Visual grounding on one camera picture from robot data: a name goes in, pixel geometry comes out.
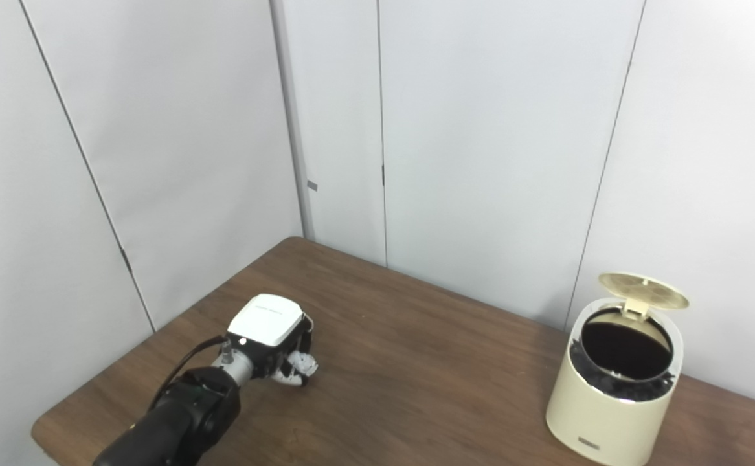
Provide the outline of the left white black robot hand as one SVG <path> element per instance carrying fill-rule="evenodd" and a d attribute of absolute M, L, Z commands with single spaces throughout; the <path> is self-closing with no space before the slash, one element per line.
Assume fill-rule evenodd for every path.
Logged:
<path fill-rule="evenodd" d="M 313 320 L 291 299 L 256 295 L 230 322 L 214 364 L 238 386 L 253 379 L 306 386 L 319 367 L 310 354 L 313 330 Z"/>

